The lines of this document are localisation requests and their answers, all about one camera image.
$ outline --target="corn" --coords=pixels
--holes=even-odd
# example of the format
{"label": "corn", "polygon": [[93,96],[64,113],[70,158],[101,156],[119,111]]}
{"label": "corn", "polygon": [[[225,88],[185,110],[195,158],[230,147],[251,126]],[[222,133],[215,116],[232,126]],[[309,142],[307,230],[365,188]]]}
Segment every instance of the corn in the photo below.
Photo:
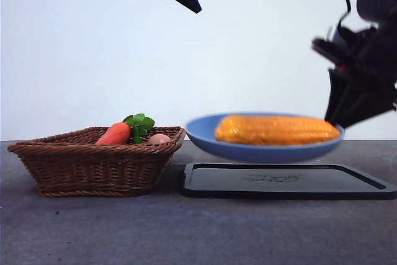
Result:
{"label": "corn", "polygon": [[329,122],[309,117],[230,115],[215,129],[218,141],[250,145],[303,145],[339,137]]}

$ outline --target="black cutting board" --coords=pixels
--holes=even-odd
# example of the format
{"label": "black cutting board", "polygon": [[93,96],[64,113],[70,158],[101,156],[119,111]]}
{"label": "black cutting board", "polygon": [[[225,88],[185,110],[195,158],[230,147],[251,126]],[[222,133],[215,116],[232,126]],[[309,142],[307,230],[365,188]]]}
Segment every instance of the black cutting board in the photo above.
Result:
{"label": "black cutting board", "polygon": [[397,187],[339,164],[188,164],[187,197],[323,200],[397,198]]}

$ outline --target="brown woven basket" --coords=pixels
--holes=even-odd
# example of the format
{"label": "brown woven basket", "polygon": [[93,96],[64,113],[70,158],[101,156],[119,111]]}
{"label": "brown woven basket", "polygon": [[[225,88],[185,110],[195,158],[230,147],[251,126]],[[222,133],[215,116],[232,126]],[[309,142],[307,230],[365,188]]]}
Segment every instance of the brown woven basket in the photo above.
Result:
{"label": "brown woven basket", "polygon": [[[181,127],[154,127],[142,144],[95,145],[107,127],[89,127],[52,137],[20,141],[8,146],[47,197],[96,195],[131,197],[150,194],[181,146]],[[172,140],[147,144],[150,136],[163,133]]]}

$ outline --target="gray tabletop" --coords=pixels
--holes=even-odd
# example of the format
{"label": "gray tabletop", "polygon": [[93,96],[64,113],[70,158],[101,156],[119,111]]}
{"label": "gray tabletop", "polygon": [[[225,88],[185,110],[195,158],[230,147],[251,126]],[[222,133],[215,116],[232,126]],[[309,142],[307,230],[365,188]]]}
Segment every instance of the gray tabletop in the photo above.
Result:
{"label": "gray tabletop", "polygon": [[[1,143],[1,264],[397,264],[397,200],[193,199],[187,163],[223,162],[185,141],[156,190],[133,198],[40,197]],[[305,163],[397,185],[397,141],[343,141]]]}

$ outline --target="robotic arm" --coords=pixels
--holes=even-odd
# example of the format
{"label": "robotic arm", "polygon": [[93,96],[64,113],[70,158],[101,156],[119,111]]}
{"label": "robotic arm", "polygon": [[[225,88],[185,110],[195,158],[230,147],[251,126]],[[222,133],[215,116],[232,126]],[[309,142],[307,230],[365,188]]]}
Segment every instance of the robotic arm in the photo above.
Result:
{"label": "robotic arm", "polygon": [[[198,0],[176,0],[198,13]],[[335,64],[329,70],[331,93],[325,120],[348,127],[396,110],[397,0],[357,0],[361,18],[375,25],[353,32],[340,19],[330,39],[316,38],[312,48]]]}

